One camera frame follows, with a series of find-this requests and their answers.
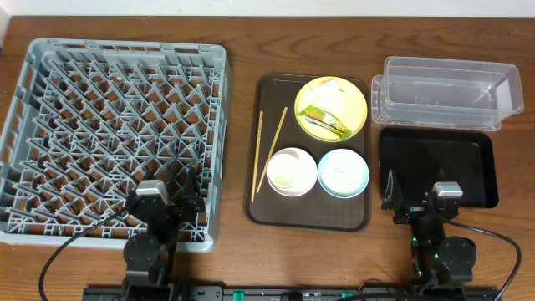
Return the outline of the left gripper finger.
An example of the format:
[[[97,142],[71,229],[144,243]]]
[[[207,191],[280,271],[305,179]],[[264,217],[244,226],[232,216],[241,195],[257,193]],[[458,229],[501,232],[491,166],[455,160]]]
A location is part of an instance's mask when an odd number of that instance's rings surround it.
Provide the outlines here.
[[[183,196],[200,196],[200,188],[196,179],[196,168],[190,166],[186,173],[186,183],[182,188]]]
[[[169,196],[175,196],[180,186],[176,182],[176,175],[180,164],[177,161],[149,161],[146,166],[145,180],[161,180],[164,182]]]

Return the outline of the light blue bowl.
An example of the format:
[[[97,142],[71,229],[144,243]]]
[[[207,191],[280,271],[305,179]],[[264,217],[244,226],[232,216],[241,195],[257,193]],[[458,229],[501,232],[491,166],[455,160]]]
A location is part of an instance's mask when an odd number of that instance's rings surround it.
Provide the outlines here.
[[[355,168],[358,168],[361,171],[363,178],[362,178],[359,192],[355,196],[358,196],[364,192],[364,190],[366,189],[369,183],[369,167],[363,156],[361,156],[359,153],[353,150],[335,149],[325,154],[320,160],[318,164],[318,181],[320,183],[320,186],[331,196],[337,197],[325,188],[321,180],[324,167],[330,163],[341,163],[344,166],[352,165]]]

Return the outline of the rice food scraps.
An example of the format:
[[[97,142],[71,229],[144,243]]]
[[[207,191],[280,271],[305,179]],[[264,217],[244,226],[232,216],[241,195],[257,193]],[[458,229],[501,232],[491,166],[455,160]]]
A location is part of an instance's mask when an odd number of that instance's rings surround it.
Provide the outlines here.
[[[362,173],[352,165],[330,163],[324,167],[321,180],[333,195],[342,198],[355,196],[361,187]]]

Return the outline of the pink bowl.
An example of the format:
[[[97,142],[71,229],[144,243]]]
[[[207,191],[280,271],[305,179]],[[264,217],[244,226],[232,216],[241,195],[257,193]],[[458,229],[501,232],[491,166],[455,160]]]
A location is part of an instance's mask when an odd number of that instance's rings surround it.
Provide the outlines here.
[[[287,197],[297,197],[302,196],[309,192],[316,183],[318,178],[318,167],[314,158],[305,150],[288,147],[282,150],[279,150],[275,153],[272,158],[279,154],[289,154],[298,159],[297,169],[296,169],[296,181],[294,186],[288,189],[279,189],[274,186],[271,181],[268,179],[268,170],[267,170],[267,182],[269,186],[278,194]]]

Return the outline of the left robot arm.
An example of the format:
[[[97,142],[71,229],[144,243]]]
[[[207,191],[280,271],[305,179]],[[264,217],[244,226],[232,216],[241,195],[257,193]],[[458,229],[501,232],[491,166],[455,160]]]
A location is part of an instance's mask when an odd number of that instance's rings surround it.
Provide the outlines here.
[[[123,301],[187,300],[185,286],[172,278],[179,226],[206,210],[196,181],[197,166],[187,169],[185,185],[171,196],[162,180],[144,179],[126,198],[127,212],[146,223],[147,230],[130,237],[123,257],[126,276]]]

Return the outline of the green orange snack wrapper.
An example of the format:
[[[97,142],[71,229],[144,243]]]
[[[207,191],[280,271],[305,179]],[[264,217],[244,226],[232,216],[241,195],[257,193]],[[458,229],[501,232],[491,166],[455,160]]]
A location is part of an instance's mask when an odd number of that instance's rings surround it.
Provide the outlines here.
[[[337,117],[313,105],[301,110],[298,115],[302,116],[308,123],[320,126],[342,140],[348,139],[352,134],[352,131],[343,125]]]

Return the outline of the white cup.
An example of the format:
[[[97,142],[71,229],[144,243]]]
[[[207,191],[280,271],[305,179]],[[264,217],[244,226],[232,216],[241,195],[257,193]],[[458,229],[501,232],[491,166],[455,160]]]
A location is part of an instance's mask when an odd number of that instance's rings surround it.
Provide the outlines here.
[[[279,189],[288,189],[296,181],[298,159],[289,154],[274,156],[268,163],[267,176],[271,183]]]

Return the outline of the white tissue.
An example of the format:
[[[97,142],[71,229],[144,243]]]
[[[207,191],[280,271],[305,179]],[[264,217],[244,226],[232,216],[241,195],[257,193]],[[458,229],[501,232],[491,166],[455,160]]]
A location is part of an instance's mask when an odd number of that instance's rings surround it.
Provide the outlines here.
[[[344,102],[344,91],[336,79],[330,79],[311,89],[313,102],[326,108],[340,109]]]

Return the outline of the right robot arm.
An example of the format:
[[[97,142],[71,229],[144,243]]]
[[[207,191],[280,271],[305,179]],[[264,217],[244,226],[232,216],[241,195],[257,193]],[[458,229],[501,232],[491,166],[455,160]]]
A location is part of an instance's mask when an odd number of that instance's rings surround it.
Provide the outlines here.
[[[410,286],[417,295],[460,297],[473,279],[476,244],[468,238],[447,236],[444,225],[456,217],[463,191],[454,181],[437,182],[420,200],[404,198],[390,170],[381,208],[394,213],[395,224],[408,224],[413,268],[419,279]]]

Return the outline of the yellow round plate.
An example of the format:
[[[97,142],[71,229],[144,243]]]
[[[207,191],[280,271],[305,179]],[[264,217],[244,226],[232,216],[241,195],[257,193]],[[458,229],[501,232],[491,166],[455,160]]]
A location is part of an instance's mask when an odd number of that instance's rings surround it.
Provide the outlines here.
[[[344,91],[344,102],[342,107],[338,110],[316,105],[313,102],[311,89],[330,79],[336,79],[339,83],[339,87]],[[349,82],[347,79],[334,76],[324,76],[308,81],[299,90],[295,98],[293,105],[294,115],[299,126],[308,135],[323,142],[341,142],[343,140],[320,126],[308,123],[302,116],[298,115],[301,110],[305,109],[309,105],[318,107],[337,117],[343,125],[352,131],[352,134],[349,138],[356,136],[364,128],[364,124],[368,116],[366,98],[364,97],[362,90],[359,89],[356,84]]]

